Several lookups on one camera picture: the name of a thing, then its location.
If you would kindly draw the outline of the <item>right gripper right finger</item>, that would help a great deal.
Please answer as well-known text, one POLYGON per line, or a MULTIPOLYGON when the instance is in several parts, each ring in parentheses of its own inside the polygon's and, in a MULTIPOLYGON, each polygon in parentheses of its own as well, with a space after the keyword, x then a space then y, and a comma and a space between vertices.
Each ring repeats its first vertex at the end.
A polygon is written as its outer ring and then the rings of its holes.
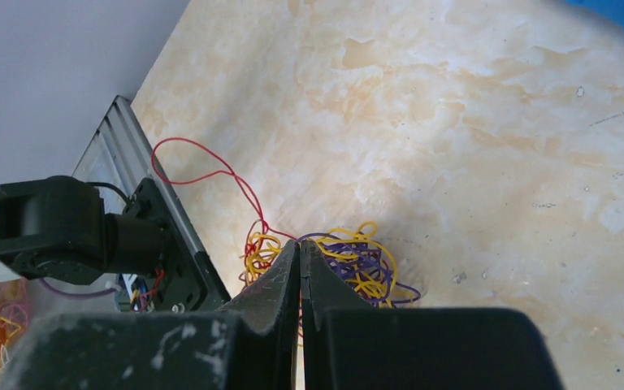
POLYGON ((301 242, 301 305, 307 389, 376 389, 369 341, 377 309, 330 269, 321 250, 301 242))

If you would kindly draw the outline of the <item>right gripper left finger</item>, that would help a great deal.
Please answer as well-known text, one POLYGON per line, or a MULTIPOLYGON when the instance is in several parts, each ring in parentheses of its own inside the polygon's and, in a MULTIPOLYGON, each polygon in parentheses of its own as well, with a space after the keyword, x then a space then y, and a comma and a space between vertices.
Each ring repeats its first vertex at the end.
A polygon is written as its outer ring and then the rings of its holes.
POLYGON ((300 245, 285 244, 272 267, 222 306, 227 319, 225 389, 294 389, 300 245))

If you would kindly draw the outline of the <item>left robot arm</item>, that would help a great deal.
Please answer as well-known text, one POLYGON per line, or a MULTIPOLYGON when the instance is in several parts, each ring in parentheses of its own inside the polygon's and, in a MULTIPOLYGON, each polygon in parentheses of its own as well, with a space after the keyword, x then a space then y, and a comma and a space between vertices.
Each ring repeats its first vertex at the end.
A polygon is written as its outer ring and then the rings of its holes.
POLYGON ((123 311, 215 310, 229 294, 178 202, 153 179, 106 210, 103 182, 0 185, 0 263, 27 280, 90 285, 114 274, 123 311))

